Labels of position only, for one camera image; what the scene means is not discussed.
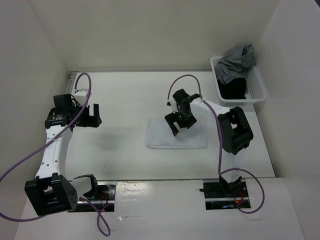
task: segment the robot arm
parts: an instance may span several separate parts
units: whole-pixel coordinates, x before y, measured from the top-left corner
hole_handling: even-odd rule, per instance
[[[46,142],[52,141],[80,112],[88,90],[53,97],[55,107],[49,112],[44,123]],[[77,127],[97,128],[101,123],[99,105],[93,105],[93,116],[86,106],[76,121]],[[27,181],[24,190],[38,216],[44,216],[63,211],[74,210],[77,207],[78,196],[94,191],[98,186],[92,174],[75,178],[71,183],[66,179],[66,158],[69,141],[72,137],[72,125],[59,138],[54,139],[45,150],[35,179]]]
[[[172,107],[172,113],[165,116],[172,133],[176,136],[179,132],[175,124],[180,128],[190,128],[197,122],[194,115],[203,117],[211,122],[216,119],[208,108],[201,101],[199,94],[189,95],[185,90],[180,89],[173,94],[174,101],[168,102]],[[245,148],[249,146],[254,135],[249,126],[244,111],[240,107],[229,108],[206,101],[215,111],[222,131],[222,161],[221,169],[241,168],[239,156],[243,155]],[[241,181],[240,171],[227,172],[219,178],[226,191],[235,188]]]

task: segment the folded towel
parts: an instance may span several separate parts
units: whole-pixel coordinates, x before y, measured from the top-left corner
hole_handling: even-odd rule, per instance
[[[192,127],[181,128],[174,136],[164,117],[149,117],[145,142],[150,149],[204,149],[207,147],[207,123],[198,119]]]

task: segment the basket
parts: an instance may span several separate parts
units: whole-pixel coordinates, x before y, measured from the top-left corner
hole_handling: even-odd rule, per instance
[[[213,79],[215,82],[216,91],[218,92],[219,100],[224,103],[224,105],[241,105],[241,104],[255,104],[266,100],[267,91],[264,85],[263,78],[256,66],[251,69],[245,78],[246,80],[246,99],[224,99],[220,94],[220,89],[218,86],[218,80],[216,76],[215,66],[218,64],[218,60],[222,56],[214,56],[211,58],[211,68],[213,73]]]

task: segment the purple cable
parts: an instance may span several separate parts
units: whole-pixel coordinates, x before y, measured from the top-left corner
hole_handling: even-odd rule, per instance
[[[79,200],[87,202],[87,203],[90,204],[91,207],[96,211],[96,213],[98,214],[98,217],[96,218],[96,224],[97,224],[97,226],[98,226],[98,229],[99,229],[100,233],[102,233],[104,236],[109,237],[110,234],[111,234],[110,227],[109,227],[107,221],[105,220],[105,218],[104,218],[104,217],[102,216],[102,214],[101,214],[102,211],[103,211],[106,207],[109,207],[109,204],[107,204],[106,206],[104,206],[101,210],[98,210],[98,209],[96,208],[96,206],[95,206],[92,202],[90,202],[89,200],[87,200],[87,199],[85,199],[85,198],[83,198],[83,197],[80,197]],[[104,225],[105,225],[106,228],[108,229],[108,233],[105,233],[104,231],[102,231],[102,229],[101,229],[101,227],[100,227],[100,225],[99,225],[99,218],[102,219]]]
[[[75,82],[75,86],[77,87],[78,81],[79,79],[83,76],[86,75],[88,77],[89,80],[89,90],[88,90],[88,94],[86,96],[86,100],[83,104],[83,107],[81,108],[81,110],[79,111],[79,113],[75,116],[75,118],[67,125],[65,126],[64,129],[61,130],[61,132],[59,132],[54,138],[53,140],[48,141],[45,145],[43,145],[42,147],[40,147],[39,149],[35,150],[34,152],[30,153],[28,156],[25,156],[23,159],[21,159],[20,161],[18,161],[17,163],[15,163],[12,167],[10,167],[4,174],[2,174],[2,176],[0,177],[0,183],[2,182],[2,180],[13,170],[15,169],[17,166],[19,166],[20,164],[22,164],[24,161],[28,160],[29,158],[31,158],[32,156],[36,155],[37,153],[39,153],[41,150],[45,149],[46,147],[48,147],[50,144],[52,144],[54,142],[54,140],[56,140],[57,138],[59,138],[68,128],[70,128],[73,124],[75,124],[75,122],[77,121],[77,119],[80,117],[80,115],[83,113],[83,111],[85,110],[89,98],[90,98],[90,93],[91,93],[91,78],[89,76],[88,73],[83,72],[81,73],[78,78],[76,79]],[[12,218],[9,216],[4,215],[2,212],[0,212],[0,217],[12,222],[30,222],[30,221],[34,221],[34,220],[38,220],[43,218],[44,216],[37,216],[37,217],[33,217],[33,218],[28,218],[28,219],[18,219],[18,218]]]
[[[262,201],[261,201],[261,204],[253,211],[243,211],[240,209],[240,204],[241,202],[239,202],[237,204],[237,208],[240,212],[244,213],[244,214],[254,214],[256,212],[258,212],[262,206],[264,205],[265,203],[265,190],[263,188],[263,186],[261,185],[260,181],[258,180],[258,178],[256,176],[254,176],[251,172],[249,172],[248,170],[245,170],[245,169],[241,169],[241,168],[230,168],[230,169],[227,169],[227,170],[224,170],[221,172],[221,162],[222,162],[222,149],[223,149],[223,146],[222,146],[222,143],[223,143],[223,135],[222,135],[222,129],[221,129],[221,125],[220,125],[220,122],[218,120],[218,116],[215,112],[215,110],[210,106],[209,103],[207,103],[204,99],[203,99],[203,96],[201,94],[201,87],[200,87],[200,82],[198,80],[198,78],[196,78],[196,76],[194,75],[191,75],[191,74],[186,74],[186,75],[182,75],[180,77],[178,77],[176,80],[174,80],[174,82],[171,84],[170,86],[170,89],[169,89],[169,93],[168,93],[168,101],[169,101],[169,98],[170,98],[170,93],[171,93],[171,89],[172,87],[174,86],[174,84],[181,78],[183,77],[192,77],[196,80],[197,84],[198,84],[198,90],[199,90],[199,95],[200,95],[200,98],[201,100],[203,101],[203,103],[211,110],[213,116],[214,116],[214,119],[215,119],[215,122],[216,122],[216,128],[217,128],[217,131],[218,131],[218,137],[219,137],[219,159],[218,159],[218,174],[221,176],[222,174],[225,174],[225,173],[228,173],[228,172],[231,172],[231,171],[241,171],[241,172],[245,172],[247,174],[249,174],[250,176],[252,176],[254,178],[254,180],[258,183],[259,187],[261,188],[261,191],[262,191]]]

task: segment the purple wire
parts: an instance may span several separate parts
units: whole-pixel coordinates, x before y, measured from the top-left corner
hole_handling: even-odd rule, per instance
[[[168,101],[169,101],[169,98],[170,98],[170,93],[171,93],[171,90],[172,90],[172,87],[174,86],[174,84],[181,78],[183,77],[192,77],[196,80],[197,84],[198,84],[198,90],[199,90],[199,95],[200,95],[200,98],[201,100],[203,101],[203,103],[211,110],[213,116],[214,116],[214,119],[215,119],[215,122],[216,122],[216,128],[217,128],[217,131],[218,131],[218,137],[219,137],[219,159],[218,159],[218,174],[221,176],[222,174],[225,174],[225,173],[228,173],[228,172],[231,172],[231,171],[241,171],[241,172],[245,172],[247,174],[249,174],[250,176],[252,176],[254,178],[254,180],[258,183],[259,187],[261,188],[261,192],[262,192],[262,201],[261,201],[261,204],[253,211],[243,211],[240,209],[240,204],[241,202],[239,202],[237,204],[237,208],[240,212],[244,213],[244,214],[254,214],[256,212],[258,212],[262,206],[264,205],[265,203],[265,199],[266,199],[266,196],[265,196],[265,190],[262,186],[262,184],[260,183],[260,181],[258,180],[258,178],[256,176],[254,176],[251,172],[249,172],[248,170],[245,170],[245,169],[241,169],[241,168],[230,168],[230,169],[227,169],[227,170],[224,170],[221,172],[221,163],[222,163],[222,149],[223,149],[223,135],[222,135],[222,129],[221,129],[221,125],[220,125],[220,122],[218,120],[218,116],[215,112],[215,110],[211,107],[211,105],[209,103],[207,103],[204,99],[203,99],[203,96],[201,94],[201,87],[200,87],[200,82],[198,80],[198,78],[194,75],[191,75],[191,74],[186,74],[186,75],[182,75],[180,77],[178,77],[176,80],[174,80],[174,82],[171,84],[170,86],[170,89],[169,89],[169,93],[168,93]]]
[[[97,224],[97,226],[98,226],[98,229],[99,229],[100,233],[102,233],[104,236],[109,237],[110,234],[111,234],[110,227],[109,227],[107,221],[105,220],[105,218],[104,218],[104,217],[102,216],[102,214],[101,214],[102,211],[103,211],[106,207],[109,207],[109,204],[107,204],[106,206],[104,206],[101,210],[98,210],[98,209],[96,208],[96,206],[95,206],[92,202],[90,202],[89,200],[87,200],[87,199],[85,199],[85,198],[83,198],[83,197],[80,197],[79,200],[87,202],[87,203],[90,204],[91,207],[96,211],[96,213],[98,214],[98,217],[96,218],[96,224]],[[99,218],[102,219],[104,225],[105,225],[106,228],[108,229],[108,233],[105,233],[104,231],[102,231],[102,229],[101,229],[101,227],[100,227],[100,225],[99,225]]]
[[[89,98],[90,98],[90,93],[91,93],[91,78],[89,76],[88,73],[83,72],[81,73],[78,78],[76,79],[75,82],[75,86],[77,87],[78,81],[79,79],[83,76],[86,75],[88,77],[88,81],[89,81],[89,90],[88,90],[88,94],[86,96],[86,100],[83,104],[83,107],[81,108],[81,110],[79,111],[79,113],[75,116],[75,118],[67,125],[65,126],[64,129],[61,130],[61,132],[59,132],[54,138],[53,140],[48,141],[45,145],[43,145],[42,147],[40,147],[39,149],[35,150],[34,152],[30,153],[28,156],[25,156],[23,159],[21,159],[20,161],[18,161],[17,163],[15,163],[12,167],[10,167],[4,174],[2,174],[2,176],[0,177],[0,183],[2,182],[2,180],[13,170],[15,169],[17,166],[19,166],[20,164],[22,164],[24,161],[28,160],[29,158],[31,158],[32,156],[36,155],[37,153],[39,153],[41,150],[45,149],[46,147],[48,147],[50,144],[52,144],[54,142],[54,140],[56,140],[57,138],[59,138],[68,128],[70,128],[73,124],[75,124],[75,122],[77,121],[77,119],[80,117],[80,115],[83,113],[83,111],[85,110]],[[9,216],[4,215],[2,212],[0,212],[0,217],[12,222],[30,222],[30,221],[34,221],[34,220],[38,220],[43,218],[44,216],[38,216],[38,217],[33,217],[33,218],[28,218],[28,219],[18,219],[18,218],[12,218]]]

